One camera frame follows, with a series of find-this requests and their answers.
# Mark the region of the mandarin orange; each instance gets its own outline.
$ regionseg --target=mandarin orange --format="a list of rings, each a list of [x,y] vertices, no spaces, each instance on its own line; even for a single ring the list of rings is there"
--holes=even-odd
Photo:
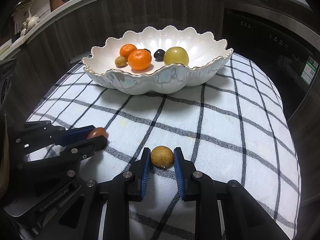
[[[134,70],[144,70],[151,64],[151,54],[145,49],[137,49],[128,57],[128,64]]]
[[[134,46],[133,44],[125,44],[120,49],[120,56],[128,59],[131,52],[133,52],[135,50],[137,50],[137,47]]]

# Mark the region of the scalloped bowl rim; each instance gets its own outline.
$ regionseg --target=scalloped bowl rim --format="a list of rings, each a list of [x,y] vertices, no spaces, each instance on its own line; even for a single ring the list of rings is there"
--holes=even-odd
[[[172,26],[172,25],[168,25],[168,26],[166,26],[165,28],[167,28],[167,27],[173,27],[173,28],[175,28],[178,32],[182,32],[182,31],[190,28],[190,29],[193,29],[193,30],[197,33],[196,29],[193,28],[193,27],[187,27],[187,28],[185,28],[184,30],[178,30],[175,26]],[[147,28],[153,28],[153,29],[157,30],[156,28],[154,28],[154,27],[152,27],[152,26],[148,26],[148,27],[144,28],[143,31],[146,30]],[[119,39],[114,38],[114,37],[109,37],[109,38],[107,38],[107,39],[106,39],[106,42],[105,42],[105,45],[104,45],[103,47],[93,46],[93,47],[91,48],[91,55],[92,55],[92,57],[94,57],[94,54],[93,54],[93,52],[92,52],[93,48],[102,48],[102,49],[103,49],[104,47],[106,47],[107,42],[108,42],[109,39],[120,40],[120,39],[122,39],[122,38],[126,35],[126,33],[130,33],[130,32],[136,33],[136,32],[134,32],[134,31],[128,30],[128,31],[126,31],[126,32],[123,34],[123,36],[122,36],[121,38],[119,38]],[[205,32],[205,33],[210,33],[210,34],[212,35],[212,39],[213,39],[214,41],[216,41],[216,40],[214,39],[214,35],[213,35],[212,32]],[[224,46],[224,48],[223,48],[224,50],[226,50],[226,48],[227,48],[227,46],[228,46],[228,41],[227,41],[226,39],[221,39],[221,40],[219,40],[219,41],[223,41],[223,40],[226,41],[225,46]],[[162,66],[161,68],[155,70],[155,71],[154,71],[153,73],[151,73],[151,74],[142,73],[142,74],[139,74],[139,75],[135,75],[135,74],[131,74],[131,73],[129,73],[129,72],[123,71],[123,70],[121,70],[121,69],[113,69],[113,68],[107,70],[105,73],[107,73],[107,72],[121,72],[121,73],[123,73],[123,74],[127,74],[127,75],[130,75],[130,76],[140,77],[140,76],[151,76],[151,75],[157,73],[158,71],[163,70],[163,69],[166,68],[166,67],[170,68],[171,65],[181,65],[181,66],[184,66],[184,67],[189,68],[189,69],[203,68],[203,67],[206,67],[206,66],[209,65],[209,64],[212,64],[215,60],[218,60],[218,59],[220,59],[220,58],[227,59],[232,53],[233,53],[233,48],[230,48],[230,52],[229,52],[225,57],[223,57],[223,56],[217,56],[217,57],[214,58],[212,61],[208,62],[207,64],[205,64],[205,65],[203,65],[203,66],[201,66],[201,67],[195,66],[195,67],[193,67],[193,68],[189,68],[188,66],[185,66],[184,64],[181,64],[181,63],[171,63],[171,64],[169,64],[169,65],[164,65],[164,66]],[[88,72],[90,72],[90,73],[92,73],[92,74],[95,74],[95,75],[97,75],[97,76],[104,76],[104,75],[105,75],[105,73],[98,74],[98,73],[95,73],[94,71],[90,70],[90,69],[89,69],[90,66],[88,66],[88,65],[85,63],[85,61],[84,61],[85,58],[88,58],[88,57],[83,57],[83,58],[82,58],[82,63],[85,65],[85,67],[84,67],[83,69],[84,69],[85,71],[88,71]]]

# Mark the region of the wooden cabinet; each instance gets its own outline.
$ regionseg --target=wooden cabinet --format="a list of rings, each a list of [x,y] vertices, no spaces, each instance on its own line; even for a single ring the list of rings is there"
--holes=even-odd
[[[5,102],[9,122],[24,122],[49,89],[71,68],[55,23],[14,55],[17,64]]]
[[[108,37],[121,38],[147,26],[174,25],[221,38],[224,2],[221,0],[97,0],[56,21],[69,59],[104,46]]]

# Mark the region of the plaid tablecloth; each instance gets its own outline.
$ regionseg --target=plaid tablecloth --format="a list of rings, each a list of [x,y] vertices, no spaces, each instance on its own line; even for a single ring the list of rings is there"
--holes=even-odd
[[[170,95],[106,89],[79,63],[29,120],[51,120],[67,129],[106,128],[106,148],[82,161],[85,180],[111,180],[128,170],[144,147],[181,147],[197,170],[223,182],[238,180],[290,238],[296,233],[300,168],[281,98],[265,73],[236,53],[207,83]],[[50,146],[29,160],[54,157],[60,150]],[[152,166],[144,201],[130,203],[131,239],[193,239],[194,226],[195,203],[179,198],[173,167]]]

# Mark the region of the white fruit bowl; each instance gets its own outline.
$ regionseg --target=white fruit bowl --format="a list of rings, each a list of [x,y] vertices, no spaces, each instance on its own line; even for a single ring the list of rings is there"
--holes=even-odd
[[[151,65],[142,71],[117,67],[115,59],[120,48],[127,43],[138,49],[149,49]],[[153,54],[158,49],[166,51],[170,47],[184,48],[189,55],[189,65],[156,61]],[[163,94],[174,93],[184,86],[197,86],[207,82],[222,68],[233,53],[227,49],[227,41],[216,41],[211,32],[199,34],[192,27],[183,31],[174,26],[163,30],[145,28],[141,33],[127,31],[122,38],[108,38],[103,47],[92,47],[92,57],[84,57],[84,71],[97,84],[118,89],[126,94],[141,95],[149,91]]]

